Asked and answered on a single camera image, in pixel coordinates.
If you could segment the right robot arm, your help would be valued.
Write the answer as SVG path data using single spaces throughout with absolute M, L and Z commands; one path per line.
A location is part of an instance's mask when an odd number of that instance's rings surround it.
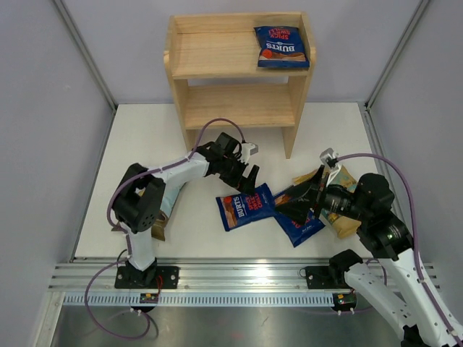
M 362 258 L 348 249 L 329 260 L 328 277 L 335 286 L 349 286 L 394 329 L 402 346 L 461 346 L 462 324 L 443 303 L 406 225 L 392 212 L 394 193 L 377 173 L 360 177 L 349 192 L 329 184 L 324 168 L 284 192 L 276 211 L 302 223 L 322 210 L 358 220 L 357 235 L 399 289 L 396 295 L 376 280 Z

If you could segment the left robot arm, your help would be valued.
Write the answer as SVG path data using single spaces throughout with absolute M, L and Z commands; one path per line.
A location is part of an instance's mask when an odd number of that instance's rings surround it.
M 110 225 L 127 241 L 128 257 L 118 263 L 116 288 L 159 288 L 162 278 L 173 274 L 173 270 L 158 266 L 151 235 L 167 192 L 192 180 L 217 175 L 238 192 L 253 194 L 259 168 L 248 161 L 257 152 L 255 143 L 222 132 L 216 140 L 195 146 L 183 158 L 163 167 L 149 169 L 133 163 L 107 210 Z

